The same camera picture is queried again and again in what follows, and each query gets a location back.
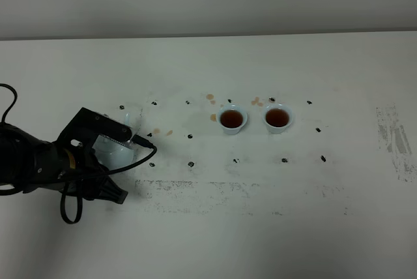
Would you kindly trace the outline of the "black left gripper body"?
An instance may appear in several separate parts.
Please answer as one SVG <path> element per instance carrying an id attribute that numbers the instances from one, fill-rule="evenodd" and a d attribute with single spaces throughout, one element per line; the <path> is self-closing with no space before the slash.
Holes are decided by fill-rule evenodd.
<path id="1" fill-rule="evenodd" d="M 103 175 L 103 173 L 106 173 L 108 169 L 99 163 L 93 147 L 84 149 L 81 146 L 82 144 L 80 143 L 63 147 L 68 156 L 69 167 L 68 171 L 62 174 L 62 179 L 75 177 L 74 180 L 65 182 L 65 185 L 68 186 L 66 194 L 87 199 L 87 180 L 107 176 Z"/>

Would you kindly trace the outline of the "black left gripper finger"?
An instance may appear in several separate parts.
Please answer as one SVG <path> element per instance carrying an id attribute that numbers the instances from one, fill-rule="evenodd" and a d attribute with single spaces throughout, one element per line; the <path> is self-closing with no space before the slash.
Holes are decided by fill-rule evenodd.
<path id="1" fill-rule="evenodd" d="M 121 189 L 110 176 L 103 176 L 87 180 L 87 199 L 104 200 L 123 204 L 128 192 Z"/>

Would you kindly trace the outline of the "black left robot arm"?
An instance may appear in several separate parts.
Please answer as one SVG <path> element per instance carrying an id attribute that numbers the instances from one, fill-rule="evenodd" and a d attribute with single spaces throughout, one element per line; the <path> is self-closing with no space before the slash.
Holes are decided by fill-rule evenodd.
<path id="1" fill-rule="evenodd" d="M 15 192 L 30 193 L 38 188 L 64 191 L 92 201 L 102 199 L 122 204 L 128 192 L 119 188 L 108 168 L 94 155 L 98 133 L 85 127 L 66 128 L 54 142 L 42 141 L 10 124 L 1 125 L 1 184 Z M 88 174 L 101 176 L 88 179 Z"/>

